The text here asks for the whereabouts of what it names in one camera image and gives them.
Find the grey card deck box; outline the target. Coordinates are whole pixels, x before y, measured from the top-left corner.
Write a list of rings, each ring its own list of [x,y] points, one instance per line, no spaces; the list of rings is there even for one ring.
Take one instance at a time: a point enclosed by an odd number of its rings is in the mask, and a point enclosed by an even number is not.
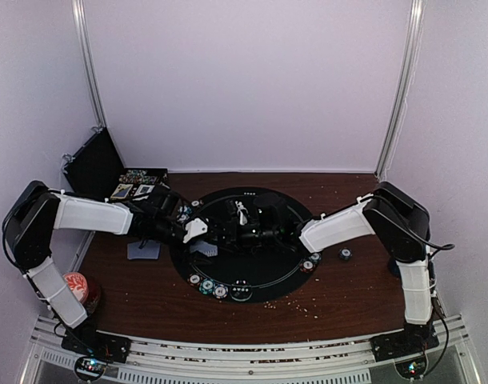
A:
[[[218,255],[218,247],[211,244],[196,244],[190,247],[190,252],[199,252],[206,257],[215,257]]]

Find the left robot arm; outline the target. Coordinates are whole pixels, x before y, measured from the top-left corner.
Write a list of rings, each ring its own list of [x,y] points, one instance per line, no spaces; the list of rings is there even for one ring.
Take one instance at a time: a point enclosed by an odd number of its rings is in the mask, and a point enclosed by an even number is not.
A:
[[[208,219],[192,214],[184,222],[173,220],[181,201],[179,193],[163,186],[126,198],[88,198],[33,180],[4,218],[4,251],[61,324],[73,329],[73,344],[95,355],[103,347],[102,336],[84,324],[87,311],[63,277],[66,264],[74,260],[74,246],[88,233],[178,247],[215,241],[218,231]]]

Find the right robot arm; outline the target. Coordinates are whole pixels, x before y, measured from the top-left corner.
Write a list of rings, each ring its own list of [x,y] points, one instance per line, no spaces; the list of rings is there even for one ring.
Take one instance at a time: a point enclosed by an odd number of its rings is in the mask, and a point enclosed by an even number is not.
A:
[[[332,214],[294,219],[281,198],[262,194],[254,201],[252,215],[236,203],[234,216],[223,226],[222,240],[236,246],[262,246],[266,242],[294,245],[316,254],[355,238],[376,236],[397,266],[404,295],[405,330],[398,346],[409,354],[429,339],[433,320],[436,254],[455,248],[430,240],[430,216],[425,207],[389,182]]]

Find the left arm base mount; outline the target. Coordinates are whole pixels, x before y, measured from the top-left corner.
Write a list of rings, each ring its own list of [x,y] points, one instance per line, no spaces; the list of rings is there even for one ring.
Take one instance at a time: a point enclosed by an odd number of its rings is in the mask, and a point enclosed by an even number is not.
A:
[[[78,354],[74,361],[74,373],[84,382],[99,380],[113,363],[125,363],[130,347],[129,338],[108,334],[96,334],[91,344],[67,335],[61,343],[64,350]]]

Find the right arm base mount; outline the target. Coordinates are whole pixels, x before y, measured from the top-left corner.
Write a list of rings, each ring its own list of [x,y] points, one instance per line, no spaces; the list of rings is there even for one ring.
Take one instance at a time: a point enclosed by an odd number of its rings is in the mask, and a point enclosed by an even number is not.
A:
[[[436,335],[430,335],[428,339],[411,338],[405,331],[399,331],[374,336],[370,344],[376,362],[393,360],[397,374],[414,381],[423,379],[429,371],[426,352],[439,346],[439,340]]]

